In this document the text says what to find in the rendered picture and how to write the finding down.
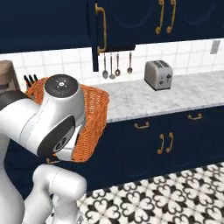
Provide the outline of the navy wall cabinet door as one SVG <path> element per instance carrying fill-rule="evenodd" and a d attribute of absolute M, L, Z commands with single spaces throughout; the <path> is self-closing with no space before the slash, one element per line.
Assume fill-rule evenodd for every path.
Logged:
<path fill-rule="evenodd" d="M 89 47 L 93 0 L 0 0 L 0 53 Z"/>
<path fill-rule="evenodd" d="M 97 47 L 103 48 L 103 15 L 101 13 L 95 14 L 95 3 L 103 7 L 106 12 L 107 49 L 105 53 L 131 51 L 136 47 L 131 39 L 130 30 L 122 26 L 119 19 L 116 18 L 113 1 L 120 3 L 122 0 L 87 0 L 87 34 L 91 40 L 94 72 L 99 71 L 98 57 L 100 54 L 97 52 Z"/>
<path fill-rule="evenodd" d="M 176 0 L 176 16 L 168 41 L 224 38 L 224 0 Z M 164 0 L 164 25 L 171 24 L 172 6 Z"/>
<path fill-rule="evenodd" d="M 138 23 L 136 28 L 136 40 L 137 44 L 149 44 L 158 43 L 162 38 L 162 30 L 157 35 L 155 30 L 159 25 L 159 14 L 161 6 L 158 4 L 158 0 L 145 0 L 143 9 L 143 18 Z"/>

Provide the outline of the hanging metal spoon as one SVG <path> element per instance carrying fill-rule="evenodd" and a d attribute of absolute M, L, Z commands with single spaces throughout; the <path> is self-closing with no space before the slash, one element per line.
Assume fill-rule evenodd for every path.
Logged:
<path fill-rule="evenodd" d="M 107 71 L 107 68 L 106 68 L 106 53 L 103 54 L 103 66 L 104 66 L 104 70 L 102 72 L 102 77 L 104 79 L 107 79 L 109 74 L 108 74 L 108 71 Z"/>
<path fill-rule="evenodd" d="M 129 67 L 127 68 L 128 74 L 131 74 L 133 71 L 132 66 L 131 66 L 131 61 L 132 61 L 132 52 L 129 52 Z"/>

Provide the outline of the brown countertop appliance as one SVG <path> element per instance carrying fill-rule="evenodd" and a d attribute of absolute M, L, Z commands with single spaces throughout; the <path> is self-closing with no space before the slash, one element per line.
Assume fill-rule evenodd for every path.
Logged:
<path fill-rule="evenodd" d="M 0 94 L 19 89 L 20 86 L 13 63 L 10 60 L 0 60 Z"/>

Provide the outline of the navy base cabinet door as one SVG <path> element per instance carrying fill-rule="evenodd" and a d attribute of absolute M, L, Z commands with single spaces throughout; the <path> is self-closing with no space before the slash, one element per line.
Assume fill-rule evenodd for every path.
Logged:
<path fill-rule="evenodd" d="M 121 157 L 121 181 L 132 182 L 154 177 L 162 171 L 163 153 L 159 132 L 129 134 L 119 151 Z"/>
<path fill-rule="evenodd" d="M 165 137 L 167 147 L 173 133 L 173 146 L 170 153 L 166 152 L 168 170 L 179 172 L 192 168 L 210 165 L 211 145 L 208 142 L 209 128 L 205 122 L 171 124 Z"/>

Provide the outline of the black knife block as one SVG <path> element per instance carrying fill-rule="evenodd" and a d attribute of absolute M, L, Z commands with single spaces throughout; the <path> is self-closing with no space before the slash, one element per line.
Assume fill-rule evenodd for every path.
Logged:
<path fill-rule="evenodd" d="M 37 75 L 36 74 L 34 74 L 34 75 L 25 75 L 24 76 L 24 81 L 25 81 L 25 83 L 26 83 L 26 87 L 27 88 L 30 88 L 35 82 L 37 82 L 39 79 L 38 79 L 38 77 L 37 77 Z"/>

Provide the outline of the hanging metal spatula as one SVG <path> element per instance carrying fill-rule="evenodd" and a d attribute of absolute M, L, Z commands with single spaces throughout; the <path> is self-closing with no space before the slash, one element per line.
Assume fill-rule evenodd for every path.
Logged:
<path fill-rule="evenodd" d="M 116 76 L 113 74 L 113 55 L 110 53 L 110 76 L 109 78 L 113 80 Z"/>

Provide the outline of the hanging metal ladle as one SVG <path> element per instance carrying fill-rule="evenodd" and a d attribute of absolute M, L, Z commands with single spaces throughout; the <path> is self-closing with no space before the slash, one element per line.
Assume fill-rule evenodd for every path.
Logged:
<path fill-rule="evenodd" d="M 115 70 L 115 76 L 119 76 L 121 74 L 121 71 L 119 69 L 119 53 L 116 54 L 116 70 Z"/>

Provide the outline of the silver toaster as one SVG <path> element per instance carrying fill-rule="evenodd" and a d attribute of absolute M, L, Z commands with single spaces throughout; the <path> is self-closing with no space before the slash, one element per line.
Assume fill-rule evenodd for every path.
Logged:
<path fill-rule="evenodd" d="M 163 60 L 145 63 L 144 80 L 155 90 L 166 90 L 172 86 L 172 67 Z"/>

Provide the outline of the orange wicker basket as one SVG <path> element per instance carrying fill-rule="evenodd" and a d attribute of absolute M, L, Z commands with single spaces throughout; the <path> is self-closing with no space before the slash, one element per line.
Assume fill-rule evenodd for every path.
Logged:
<path fill-rule="evenodd" d="M 54 156 L 64 161 L 84 163 L 94 154 L 95 147 L 106 127 L 109 94 L 96 87 L 80 86 L 84 94 L 86 124 L 77 138 L 77 143 L 70 140 L 67 145 L 68 157 L 64 156 L 66 149 Z"/>

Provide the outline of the navy drawer front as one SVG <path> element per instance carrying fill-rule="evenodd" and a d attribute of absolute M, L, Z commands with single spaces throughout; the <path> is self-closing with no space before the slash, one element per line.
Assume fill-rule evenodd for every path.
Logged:
<path fill-rule="evenodd" d="M 142 126 L 145 125 L 146 122 L 150 123 L 150 127 L 147 129 L 136 129 L 134 127 L 134 123 L 138 123 L 139 126 Z M 165 128 L 166 119 L 161 115 L 157 115 L 126 120 L 120 122 L 120 124 L 123 133 L 134 135 L 136 133 L 159 132 Z"/>
<path fill-rule="evenodd" d="M 194 110 L 187 110 L 178 113 L 169 114 L 170 124 L 179 124 L 179 123 L 201 123 L 206 121 L 213 113 L 214 108 L 200 108 Z M 203 118 L 197 121 L 189 120 L 187 116 L 190 114 L 193 117 L 197 116 L 198 113 L 201 113 Z"/>

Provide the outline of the grey wall outlet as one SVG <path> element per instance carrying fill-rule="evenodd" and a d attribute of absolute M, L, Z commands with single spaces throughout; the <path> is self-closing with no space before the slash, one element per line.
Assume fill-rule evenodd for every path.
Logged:
<path fill-rule="evenodd" d="M 218 52 L 220 43 L 221 42 L 219 40 L 214 40 L 213 41 L 211 51 L 210 51 L 211 54 L 216 54 Z"/>

